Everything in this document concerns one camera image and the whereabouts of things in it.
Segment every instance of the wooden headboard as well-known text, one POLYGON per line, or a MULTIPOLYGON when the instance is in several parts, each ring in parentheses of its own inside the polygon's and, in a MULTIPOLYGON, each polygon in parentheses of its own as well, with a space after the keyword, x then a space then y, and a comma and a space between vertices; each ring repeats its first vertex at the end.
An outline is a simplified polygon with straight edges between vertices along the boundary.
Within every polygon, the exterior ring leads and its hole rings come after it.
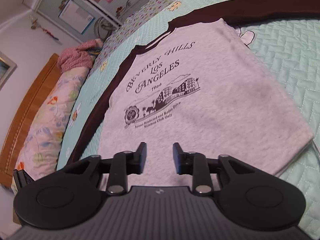
POLYGON ((57 60, 58 55, 53 54, 29 88, 13 118, 0 155, 0 184, 6 187, 11 186, 13 170, 31 123, 61 76, 57 60))

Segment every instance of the pink cloth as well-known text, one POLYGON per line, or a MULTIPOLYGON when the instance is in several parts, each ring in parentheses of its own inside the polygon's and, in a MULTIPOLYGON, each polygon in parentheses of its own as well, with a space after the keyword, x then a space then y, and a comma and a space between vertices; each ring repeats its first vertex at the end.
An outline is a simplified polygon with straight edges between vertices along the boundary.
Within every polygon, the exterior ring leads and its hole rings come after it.
POLYGON ((61 73, 65 73, 75 67, 87 67, 91 69, 92 59, 86 50, 99 46, 97 40, 91 40, 82 43, 78 47, 64 49, 57 62, 61 73))

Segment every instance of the floral pillow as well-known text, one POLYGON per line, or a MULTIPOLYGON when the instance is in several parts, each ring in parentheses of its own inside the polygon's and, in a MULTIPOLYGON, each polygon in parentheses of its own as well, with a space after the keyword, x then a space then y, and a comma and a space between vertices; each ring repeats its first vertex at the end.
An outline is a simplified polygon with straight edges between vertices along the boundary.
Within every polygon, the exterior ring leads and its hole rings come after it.
MULTIPOLYGON (((34 180, 56 170, 62 138, 88 72, 87 67, 76 67, 61 75, 31 124, 16 169, 24 169, 34 180)), ((12 190, 17 193, 14 180, 12 190)))

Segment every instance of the ribbed surface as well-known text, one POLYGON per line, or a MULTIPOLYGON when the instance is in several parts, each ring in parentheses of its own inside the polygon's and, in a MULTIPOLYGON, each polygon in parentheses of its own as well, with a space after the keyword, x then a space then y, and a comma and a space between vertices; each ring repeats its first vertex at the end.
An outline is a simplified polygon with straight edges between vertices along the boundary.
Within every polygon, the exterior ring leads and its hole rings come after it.
POLYGON ((91 220, 72 229, 19 230, 9 240, 307 240, 297 228, 257 232, 227 220, 209 198, 193 196, 186 187, 134 187, 110 198, 91 220))

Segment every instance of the picture frame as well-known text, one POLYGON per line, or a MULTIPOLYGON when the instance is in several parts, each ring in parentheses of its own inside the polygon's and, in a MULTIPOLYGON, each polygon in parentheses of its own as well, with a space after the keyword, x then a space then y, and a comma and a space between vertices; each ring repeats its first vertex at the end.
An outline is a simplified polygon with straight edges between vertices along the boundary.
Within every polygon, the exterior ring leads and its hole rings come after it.
POLYGON ((0 90, 16 68, 17 64, 0 52, 0 90))

